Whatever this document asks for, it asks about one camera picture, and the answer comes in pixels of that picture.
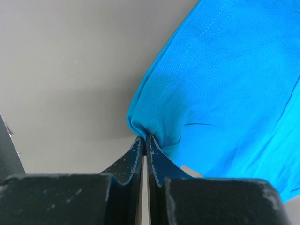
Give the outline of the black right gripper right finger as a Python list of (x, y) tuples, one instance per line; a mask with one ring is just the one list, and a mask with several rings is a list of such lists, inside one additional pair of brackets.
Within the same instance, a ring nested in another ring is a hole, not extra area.
[(288, 225), (279, 194), (264, 180), (194, 178), (175, 165), (153, 136), (146, 141), (153, 225)]

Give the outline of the blue t shirt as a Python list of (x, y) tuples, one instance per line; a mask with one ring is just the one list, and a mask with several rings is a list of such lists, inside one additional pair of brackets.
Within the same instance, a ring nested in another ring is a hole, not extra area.
[(143, 78), (127, 114), (206, 178), (300, 193), (300, 3), (201, 0)]

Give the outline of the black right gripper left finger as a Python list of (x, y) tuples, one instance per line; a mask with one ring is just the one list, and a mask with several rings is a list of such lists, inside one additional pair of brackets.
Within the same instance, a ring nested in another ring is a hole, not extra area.
[(96, 174), (28, 174), (0, 187), (3, 225), (139, 225), (144, 140)]

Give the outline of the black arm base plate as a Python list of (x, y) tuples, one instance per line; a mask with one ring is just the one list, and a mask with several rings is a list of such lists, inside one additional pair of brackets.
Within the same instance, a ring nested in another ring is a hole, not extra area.
[(14, 174), (25, 174), (19, 155), (11, 140), (8, 128), (0, 117), (0, 181)]

